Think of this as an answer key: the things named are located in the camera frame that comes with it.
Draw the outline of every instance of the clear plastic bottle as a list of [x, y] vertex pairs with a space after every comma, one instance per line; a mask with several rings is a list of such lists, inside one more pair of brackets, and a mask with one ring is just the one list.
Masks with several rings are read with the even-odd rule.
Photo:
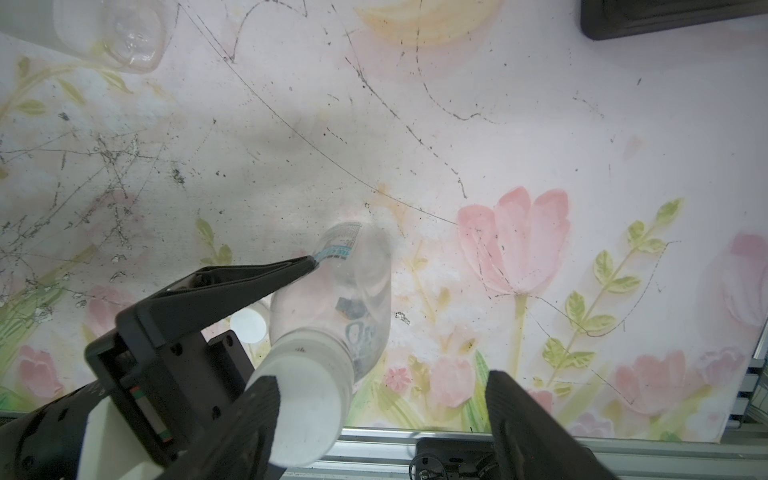
[[163, 55], [171, 9], [168, 0], [1, 0], [0, 30], [109, 68], [145, 73]]
[[339, 437], [353, 383], [379, 361], [392, 310], [389, 245], [364, 223], [328, 230], [315, 250], [316, 270], [275, 292], [273, 348], [251, 376], [277, 377], [280, 415], [270, 461], [308, 465]]

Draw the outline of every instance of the painted flower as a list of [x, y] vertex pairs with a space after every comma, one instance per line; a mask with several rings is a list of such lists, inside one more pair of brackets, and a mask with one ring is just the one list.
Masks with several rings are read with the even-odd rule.
[[389, 369], [384, 375], [384, 385], [388, 386], [393, 392], [403, 393], [411, 385], [411, 378], [408, 376], [408, 370]]
[[574, 437], [593, 437], [612, 439], [615, 437], [614, 423], [611, 420], [598, 420], [591, 413], [583, 413], [568, 429]]
[[632, 366], [616, 369], [613, 386], [630, 409], [658, 415], [676, 405], [685, 393], [685, 355], [676, 350], [663, 360], [638, 356]]
[[762, 328], [768, 316], [768, 241], [760, 235], [736, 235], [721, 283], [730, 315], [745, 325]]
[[490, 289], [527, 294], [551, 280], [571, 222], [568, 195], [550, 190], [533, 204], [518, 187], [492, 209], [470, 205], [458, 211], [459, 241], [467, 261]]
[[531, 398], [536, 400], [536, 403], [546, 410], [547, 413], [552, 414], [552, 405], [554, 404], [554, 396], [552, 395], [552, 392], [548, 392], [547, 390], [540, 390], [538, 392], [533, 390], [525, 391], [528, 392]]
[[64, 389], [48, 352], [36, 352], [29, 345], [18, 349], [18, 377], [27, 389], [42, 400], [56, 397]]
[[116, 315], [134, 303], [130, 293], [111, 286], [95, 286], [88, 294], [93, 298], [88, 301], [85, 322], [96, 336], [112, 330]]
[[727, 346], [719, 352], [704, 353], [696, 361], [696, 371], [704, 382], [714, 386], [727, 385], [736, 373], [746, 368], [746, 356], [735, 346]]
[[466, 360], [443, 356], [432, 366], [429, 398], [458, 407], [475, 393], [475, 369]]

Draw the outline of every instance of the black cable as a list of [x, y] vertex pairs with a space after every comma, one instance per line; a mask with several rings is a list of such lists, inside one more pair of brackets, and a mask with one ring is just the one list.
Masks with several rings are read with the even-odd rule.
[[432, 460], [435, 460], [440, 464], [440, 469], [442, 470], [442, 480], [448, 480], [448, 472], [445, 470], [445, 465], [440, 461], [440, 458], [437, 458], [436, 455], [433, 455], [431, 453], [419, 453], [417, 456], [413, 457], [413, 460], [411, 460], [410, 465], [408, 465], [408, 477], [411, 480], [414, 480], [413, 478], [413, 468], [416, 467], [416, 463], [421, 460], [422, 458], [431, 458]]

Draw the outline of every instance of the bottle label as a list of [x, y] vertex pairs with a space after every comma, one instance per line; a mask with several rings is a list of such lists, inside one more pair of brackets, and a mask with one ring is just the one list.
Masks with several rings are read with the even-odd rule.
[[319, 245], [322, 247], [315, 255], [315, 260], [321, 262], [326, 258], [338, 258], [346, 260], [352, 253], [357, 240], [357, 234], [362, 228], [361, 223], [343, 223], [337, 227], [328, 230]]

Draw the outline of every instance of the green leaf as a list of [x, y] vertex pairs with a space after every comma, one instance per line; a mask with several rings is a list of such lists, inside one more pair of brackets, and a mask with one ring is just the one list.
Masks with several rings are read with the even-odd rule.
[[611, 276], [614, 274], [614, 259], [611, 258], [608, 250], [603, 250], [594, 258], [592, 271], [594, 272], [594, 277], [598, 279], [601, 285], [605, 285], [611, 279]]
[[643, 235], [645, 235], [645, 223], [639, 220], [632, 222], [629, 228], [627, 228], [627, 241], [629, 242], [629, 246], [637, 248], [643, 240]]
[[627, 293], [640, 286], [640, 282], [641, 280], [636, 276], [623, 276], [611, 282], [606, 290], [611, 293]]
[[672, 223], [678, 213], [680, 213], [680, 206], [683, 204], [682, 198], [676, 198], [672, 201], [666, 202], [656, 212], [656, 225], [661, 227]]
[[357, 426], [362, 414], [367, 410], [368, 405], [371, 403], [371, 396], [373, 395], [373, 375], [368, 375], [363, 380], [360, 390], [352, 397], [352, 402], [349, 404], [349, 414], [346, 417], [344, 425]]
[[565, 315], [567, 315], [569, 319], [579, 323], [584, 317], [585, 310], [584, 297], [574, 290], [565, 300]]
[[485, 405], [485, 386], [475, 383], [475, 392], [462, 406], [462, 415], [466, 418], [466, 428], [472, 433], [490, 433], [491, 422], [488, 419], [488, 407]]
[[21, 80], [29, 74], [29, 57], [22, 57], [16, 63], [16, 80]]
[[664, 432], [676, 432], [688, 418], [698, 412], [701, 402], [712, 394], [712, 385], [705, 385], [678, 404], [674, 410], [664, 413], [657, 422], [651, 423], [648, 440], [658, 440]]
[[45, 105], [39, 100], [30, 98], [29, 100], [25, 100], [16, 105], [16, 110], [23, 114], [27, 114], [30, 117], [37, 117], [45, 113]]
[[568, 396], [571, 393], [573, 386], [567, 383], [558, 382], [554, 384], [552, 392], [558, 397]]
[[418, 430], [423, 421], [403, 397], [382, 383], [373, 385], [376, 405], [390, 423], [409, 430]]
[[232, 265], [232, 249], [229, 245], [222, 245], [219, 249], [219, 264]]
[[662, 442], [678, 442], [678, 443], [681, 443], [683, 441], [683, 439], [678, 437], [674, 432], [662, 433], [660, 440]]
[[562, 409], [555, 415], [555, 419], [560, 425], [568, 426], [573, 423], [586, 409], [588, 409], [594, 398], [605, 387], [603, 378], [607, 375], [607, 366], [602, 366], [589, 379], [586, 385], [580, 387], [568, 400]]
[[426, 268], [427, 263], [429, 263], [429, 260], [427, 260], [426, 258], [417, 258], [416, 260], [413, 260], [413, 269], [422, 270]]
[[595, 355], [597, 355], [595, 352], [573, 352], [571, 355], [565, 357], [565, 361], [561, 368], [567, 369], [570, 366], [577, 369], [587, 368]]
[[488, 364], [485, 363], [485, 358], [483, 358], [480, 350], [475, 350], [475, 370], [477, 371], [478, 382], [485, 388], [485, 385], [488, 383], [490, 370], [488, 369]]
[[667, 246], [661, 238], [645, 240], [637, 249], [645, 253], [659, 253]]
[[565, 360], [565, 347], [563, 342], [553, 337], [549, 337], [544, 344], [544, 352], [541, 353], [546, 363], [552, 365], [552, 368], [558, 368]]
[[595, 315], [581, 322], [581, 328], [588, 332], [597, 332], [607, 329], [616, 324], [616, 317], [613, 315]]
[[125, 86], [123, 78], [116, 71], [101, 70], [98, 73], [101, 75], [104, 81], [106, 81], [112, 87], [118, 88], [127, 94], [133, 93], [132, 91], [128, 90], [128, 87]]
[[413, 388], [418, 389], [418, 393], [426, 394], [429, 391], [429, 367], [411, 355], [408, 357], [408, 370], [413, 378]]
[[197, 232], [200, 233], [200, 236], [203, 238], [203, 242], [205, 242], [207, 245], [209, 245], [211, 248], [214, 247], [214, 229], [210, 227], [210, 224], [203, 220], [202, 218], [198, 218], [195, 222], [195, 225], [197, 226]]
[[35, 409], [35, 404], [25, 397], [0, 386], [0, 410], [10, 410], [16, 412], [31, 412]]
[[67, 94], [67, 97], [69, 97], [72, 102], [80, 105], [81, 107], [85, 105], [85, 98], [83, 98], [83, 95], [80, 93], [77, 87], [62, 78], [57, 78], [56, 80], [58, 80], [58, 83], [61, 85], [64, 93]]

